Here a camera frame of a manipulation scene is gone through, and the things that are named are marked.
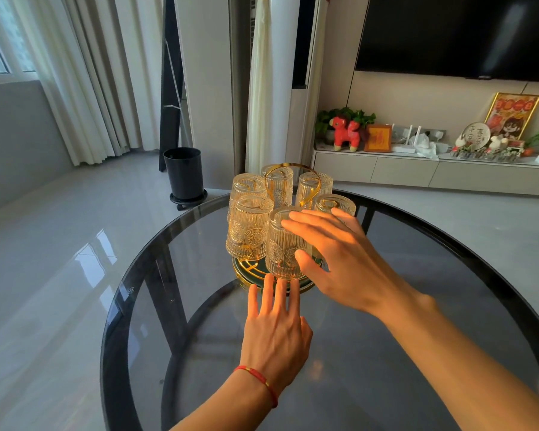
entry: tile floor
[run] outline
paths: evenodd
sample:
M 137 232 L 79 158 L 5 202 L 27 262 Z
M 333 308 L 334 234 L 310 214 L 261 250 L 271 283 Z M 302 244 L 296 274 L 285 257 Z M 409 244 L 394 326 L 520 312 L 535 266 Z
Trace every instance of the tile floor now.
M 109 304 L 137 253 L 179 215 L 157 162 L 132 153 L 79 168 L 0 209 L 0 430 L 105 429 L 99 358 Z M 337 186 L 457 238 L 539 314 L 539 198 Z

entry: red bracelet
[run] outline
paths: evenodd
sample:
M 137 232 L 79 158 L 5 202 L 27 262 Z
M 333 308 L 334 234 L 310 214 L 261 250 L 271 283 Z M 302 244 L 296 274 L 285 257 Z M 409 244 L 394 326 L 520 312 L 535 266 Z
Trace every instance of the red bracelet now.
M 264 377 L 261 372 L 257 371 L 256 369 L 252 369 L 251 367 L 247 367 L 247 366 L 238 366 L 237 368 L 234 369 L 234 372 L 238 369 L 244 369 L 245 371 L 249 372 L 250 374 L 252 374 L 254 377 L 258 378 L 259 381 L 261 382 L 261 384 L 263 384 L 264 386 L 266 386 L 269 390 L 269 394 L 271 395 L 271 399 L 272 399 L 272 402 L 273 402 L 273 409 L 275 407 L 278 406 L 278 395 L 276 394 L 275 390 L 273 389 L 273 387 L 268 383 L 266 377 Z

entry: window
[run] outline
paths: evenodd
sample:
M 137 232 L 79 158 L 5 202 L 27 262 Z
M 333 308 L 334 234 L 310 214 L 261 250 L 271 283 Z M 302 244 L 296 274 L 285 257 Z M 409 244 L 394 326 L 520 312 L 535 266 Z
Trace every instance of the window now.
M 0 0 L 0 83 L 37 79 L 34 64 L 8 0 Z

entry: ribbed glass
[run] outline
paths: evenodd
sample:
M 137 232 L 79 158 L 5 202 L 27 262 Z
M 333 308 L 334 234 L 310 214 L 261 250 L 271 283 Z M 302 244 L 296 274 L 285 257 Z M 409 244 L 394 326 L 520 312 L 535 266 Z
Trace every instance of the ribbed glass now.
M 233 202 L 245 194 L 266 195 L 266 182 L 263 177 L 257 174 L 238 174 L 231 184 L 230 203 L 228 209 L 228 223 L 230 221 L 230 211 Z
M 266 179 L 268 195 L 273 196 L 275 209 L 290 206 L 294 194 L 294 171 L 285 166 L 278 168 L 267 175 L 267 172 L 275 165 L 267 165 L 261 169 L 261 175 Z
M 357 210 L 355 203 L 345 196 L 337 194 L 324 194 L 318 195 L 317 198 L 314 198 L 314 210 L 330 213 L 334 207 L 337 207 L 338 209 L 341 209 L 352 216 L 355 215 L 355 211 Z
M 266 234 L 273 201 L 266 195 L 245 194 L 230 207 L 226 249 L 238 260 L 266 256 Z
M 286 230 L 281 221 L 290 217 L 290 211 L 301 211 L 298 207 L 281 207 L 269 214 L 267 233 L 266 267 L 278 278 L 291 280 L 301 278 L 302 271 L 295 260 L 295 251 L 303 249 L 311 254 L 311 246 L 300 236 Z
M 321 179 L 321 189 L 316 196 L 323 194 L 331 194 L 333 190 L 333 179 L 322 172 L 318 172 L 318 175 Z M 299 207 L 300 203 L 306 199 L 310 194 L 312 189 L 316 189 L 318 185 L 318 179 L 316 174 L 313 172 L 306 172 L 299 176 L 298 183 L 298 192 L 295 195 L 295 206 Z M 313 198 L 310 202 L 302 206 L 305 210 L 311 210 L 313 208 L 313 203 L 316 198 Z

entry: glass cup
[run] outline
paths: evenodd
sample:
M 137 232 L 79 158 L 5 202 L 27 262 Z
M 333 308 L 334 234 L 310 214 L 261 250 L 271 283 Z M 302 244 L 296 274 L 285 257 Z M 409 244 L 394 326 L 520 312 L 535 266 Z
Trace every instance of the glass cup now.
M 268 196 L 273 198 L 273 208 L 290 206 L 294 194 L 294 171 L 284 166 L 267 175 L 273 166 L 267 165 L 261 169 L 261 175 L 267 183 Z
M 352 216 L 355 216 L 355 211 L 357 210 L 355 203 L 345 196 L 337 194 L 323 194 L 314 198 L 314 210 L 330 213 L 334 207 L 337 207 L 338 209 L 341 209 Z
M 266 195 L 245 194 L 230 207 L 226 249 L 238 260 L 255 261 L 266 256 L 266 234 L 273 201 Z
M 331 194 L 331 191 L 333 190 L 333 179 L 329 175 L 322 172 L 318 172 L 317 174 L 321 179 L 321 189 L 312 200 L 302 206 L 300 206 L 301 202 L 309 197 L 312 190 L 317 188 L 318 179 L 316 174 L 313 172 L 306 172 L 299 176 L 298 192 L 295 195 L 295 205 L 297 207 L 302 207 L 305 210 L 311 210 L 317 196 Z
M 289 219 L 290 211 L 301 211 L 299 207 L 281 207 L 269 214 L 266 267 L 269 272 L 278 278 L 293 280 L 303 276 L 298 262 L 295 260 L 295 251 L 305 250 L 311 254 L 311 246 L 300 236 L 286 230 L 281 221 Z
M 230 203 L 228 208 L 228 223 L 230 211 L 234 201 L 245 194 L 265 195 L 267 197 L 266 182 L 257 174 L 238 174 L 231 184 Z

